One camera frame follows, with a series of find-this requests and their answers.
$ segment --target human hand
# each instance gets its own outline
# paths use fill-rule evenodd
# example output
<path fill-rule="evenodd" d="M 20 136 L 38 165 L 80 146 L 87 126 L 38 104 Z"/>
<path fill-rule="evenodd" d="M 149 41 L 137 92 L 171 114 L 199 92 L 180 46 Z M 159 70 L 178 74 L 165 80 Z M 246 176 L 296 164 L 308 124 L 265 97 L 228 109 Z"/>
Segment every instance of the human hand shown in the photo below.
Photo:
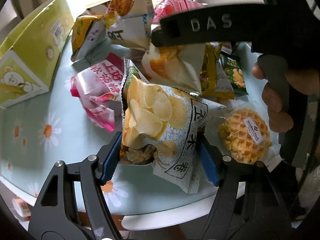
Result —
<path fill-rule="evenodd" d="M 257 79 L 268 79 L 256 62 L 252 75 Z M 302 94 L 319 94 L 319 72 L 316 69 L 288 70 L 285 77 L 289 84 Z M 289 114 L 282 111 L 282 100 L 279 94 L 267 83 L 262 92 L 262 100 L 268 107 L 269 127 L 274 132 L 287 132 L 293 127 Z"/>

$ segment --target cardboard box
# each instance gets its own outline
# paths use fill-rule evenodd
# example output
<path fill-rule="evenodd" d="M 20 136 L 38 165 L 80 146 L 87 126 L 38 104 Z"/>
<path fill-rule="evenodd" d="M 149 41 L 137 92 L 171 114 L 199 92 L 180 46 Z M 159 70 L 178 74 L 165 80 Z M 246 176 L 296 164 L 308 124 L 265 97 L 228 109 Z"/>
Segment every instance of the cardboard box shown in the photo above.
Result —
<path fill-rule="evenodd" d="M 49 0 L 24 18 L 0 46 L 0 107 L 48 92 L 73 27 L 66 0 Z"/>

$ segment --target pink candy bag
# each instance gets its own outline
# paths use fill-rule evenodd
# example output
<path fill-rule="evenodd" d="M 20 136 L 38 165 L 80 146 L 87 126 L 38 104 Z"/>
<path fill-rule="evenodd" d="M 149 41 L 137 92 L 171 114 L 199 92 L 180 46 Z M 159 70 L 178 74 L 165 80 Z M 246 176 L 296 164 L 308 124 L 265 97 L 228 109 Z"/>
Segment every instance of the pink candy bag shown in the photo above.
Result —
<path fill-rule="evenodd" d="M 124 62 L 110 53 L 107 58 L 78 73 L 70 92 L 78 97 L 91 121 L 108 132 L 115 130 L 115 120 L 121 117 L 121 81 Z"/>
<path fill-rule="evenodd" d="M 193 9 L 198 9 L 207 5 L 206 3 L 198 3 L 192 0 L 163 0 L 155 6 L 155 17 L 153 24 L 160 24 L 160 20 L 172 14 L 177 14 Z"/>

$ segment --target snack bag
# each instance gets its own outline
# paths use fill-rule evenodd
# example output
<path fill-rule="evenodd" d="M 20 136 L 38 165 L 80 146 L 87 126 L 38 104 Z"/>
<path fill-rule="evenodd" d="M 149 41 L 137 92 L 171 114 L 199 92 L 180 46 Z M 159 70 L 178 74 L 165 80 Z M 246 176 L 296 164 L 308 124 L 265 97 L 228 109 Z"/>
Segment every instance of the snack bag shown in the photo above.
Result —
<path fill-rule="evenodd" d="M 162 0 L 161 3 L 155 6 L 153 24 L 160 24 L 160 20 L 169 15 L 198 9 L 205 5 L 207 4 L 194 2 L 192 0 Z"/>
<path fill-rule="evenodd" d="M 153 21 L 159 23 L 163 17 L 204 5 L 191 0 L 163 0 L 155 7 L 156 16 Z M 205 43 L 161 48 L 150 43 L 141 62 L 143 72 L 151 83 L 201 95 L 199 76 L 204 50 Z"/>
<path fill-rule="evenodd" d="M 105 3 L 107 35 L 114 44 L 148 49 L 154 16 L 152 0 L 111 0 Z"/>
<path fill-rule="evenodd" d="M 233 91 L 237 97 L 247 95 L 245 88 L 242 69 L 240 66 L 240 58 L 235 55 L 227 55 L 221 53 L 220 55 L 221 66 L 230 80 Z"/>
<path fill-rule="evenodd" d="M 102 15 L 79 16 L 76 18 L 72 32 L 71 61 L 79 60 L 94 49 L 99 43 L 99 37 L 106 35 Z"/>
<path fill-rule="evenodd" d="M 110 53 L 106 60 L 87 68 L 72 79 L 71 95 L 78 97 L 91 121 L 108 132 L 121 117 L 123 62 Z"/>
<path fill-rule="evenodd" d="M 230 80 L 219 62 L 221 48 L 221 42 L 211 42 L 206 45 L 200 72 L 202 95 L 234 99 L 235 94 Z"/>
<path fill-rule="evenodd" d="M 227 107 L 217 112 L 224 115 L 219 118 L 219 136 L 238 162 L 254 164 L 266 156 L 272 145 L 268 126 L 254 108 L 254 104 L 247 103 L 233 111 L 228 112 L 231 108 Z"/>
<path fill-rule="evenodd" d="M 196 193 L 199 180 L 195 182 L 192 175 L 198 172 L 197 129 L 223 106 L 175 88 L 147 83 L 132 62 L 126 61 L 125 65 L 131 67 L 123 82 L 120 163 L 153 162 L 153 174 L 177 184 L 186 193 Z"/>
<path fill-rule="evenodd" d="M 150 43 L 141 64 L 151 83 L 200 95 L 204 49 L 205 43 L 160 48 Z"/>

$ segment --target green snack bag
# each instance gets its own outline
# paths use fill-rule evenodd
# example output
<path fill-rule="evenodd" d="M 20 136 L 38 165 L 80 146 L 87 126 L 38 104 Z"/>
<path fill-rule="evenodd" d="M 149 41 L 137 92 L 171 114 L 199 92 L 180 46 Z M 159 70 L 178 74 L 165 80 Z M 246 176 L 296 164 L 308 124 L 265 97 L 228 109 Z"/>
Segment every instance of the green snack bag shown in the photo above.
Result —
<path fill-rule="evenodd" d="M 235 97 L 247 95 L 248 93 L 245 88 L 243 73 L 240 66 L 240 57 L 222 52 L 220 61 L 223 70 L 230 80 L 231 86 L 235 92 Z"/>

